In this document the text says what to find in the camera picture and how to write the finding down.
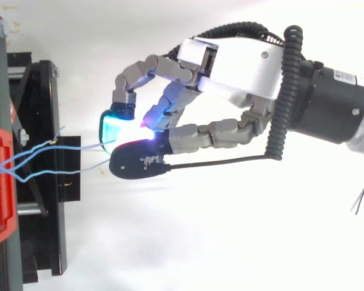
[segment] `red plastic holder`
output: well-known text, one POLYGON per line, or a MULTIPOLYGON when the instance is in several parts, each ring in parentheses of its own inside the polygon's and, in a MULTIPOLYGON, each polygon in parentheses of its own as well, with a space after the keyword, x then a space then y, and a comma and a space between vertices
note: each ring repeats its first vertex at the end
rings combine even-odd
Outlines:
MULTIPOLYGON (((12 133, 0 129, 0 163, 12 157, 12 133)), ((13 167, 13 162, 4 166, 13 167)), ((9 174, 0 173, 0 242, 8 238, 16 229, 15 179, 9 174)))

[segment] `black cable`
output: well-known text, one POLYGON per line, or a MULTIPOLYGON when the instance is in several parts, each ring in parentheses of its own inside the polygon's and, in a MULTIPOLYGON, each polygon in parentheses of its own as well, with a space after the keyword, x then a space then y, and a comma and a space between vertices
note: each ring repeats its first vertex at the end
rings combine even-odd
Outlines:
POLYGON ((278 98, 275 101, 274 115, 265 152, 266 156, 277 161, 282 159, 287 129, 297 100, 302 40, 302 28, 299 26, 292 25, 285 30, 285 48, 281 62, 283 79, 278 98))
POLYGON ((233 164, 234 162, 256 161, 259 159, 269 159, 269 158, 267 156, 245 156, 242 158, 224 159, 221 161, 191 162, 189 164, 171 165, 170 169, 175 170, 175 169, 197 168, 197 167, 206 167, 206 166, 218 166, 218 165, 225 165, 225 164, 233 164))
POLYGON ((361 205, 361 203, 362 203, 362 201, 363 201, 363 197, 364 197, 364 189, 362 190, 362 192, 361 192, 361 194, 360 194, 360 200, 359 200, 359 203, 358 203, 358 205, 357 205, 357 210, 356 210, 355 215, 357 215, 357 214, 358 214, 358 212, 359 212, 360 205, 361 205))

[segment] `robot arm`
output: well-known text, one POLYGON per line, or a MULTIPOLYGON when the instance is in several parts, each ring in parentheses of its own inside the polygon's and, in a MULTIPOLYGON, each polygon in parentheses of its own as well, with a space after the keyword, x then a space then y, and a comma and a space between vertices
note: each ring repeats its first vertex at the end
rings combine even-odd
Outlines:
POLYGON ((321 62, 302 60, 292 36, 284 42, 245 37, 187 39, 177 57, 170 57, 175 60, 149 56, 126 68, 116 79, 110 110, 118 118, 133 118, 134 89, 155 75, 172 82, 144 116, 142 126, 156 132, 154 139, 117 147, 110 160, 112 173, 126 179, 165 173, 172 167, 163 162, 164 155, 248 144, 273 117, 266 154, 251 159, 280 159, 276 153, 283 150, 287 130, 336 144, 346 142, 351 150, 364 153, 364 81, 321 62), (175 127, 185 106, 201 92, 221 93, 246 111, 239 121, 175 127))

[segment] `white background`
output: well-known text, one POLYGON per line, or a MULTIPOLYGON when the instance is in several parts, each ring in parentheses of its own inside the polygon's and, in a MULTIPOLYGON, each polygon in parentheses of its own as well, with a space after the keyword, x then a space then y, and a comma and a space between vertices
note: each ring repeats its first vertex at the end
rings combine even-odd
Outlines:
MULTIPOLYGON (((364 78, 364 1, 8 0, 0 15, 12 31, 10 52, 31 50, 34 61, 60 68, 63 134, 81 135, 84 145, 98 142, 99 116, 125 67, 230 22, 257 21, 278 35, 298 24, 307 59, 364 78)), ((138 90, 137 118, 166 84, 138 90)), ((180 124, 239 113, 203 94, 180 124)), ((167 161, 261 154, 265 145, 266 135, 167 161)), ((82 167, 106 158, 84 152, 82 167)), ((81 182, 81 202, 65 205, 67 271, 39 272, 26 290, 364 290, 364 200, 358 216, 349 212, 364 186, 364 156, 345 145, 290 133, 282 162, 141 181, 118 179, 104 165, 81 182)))

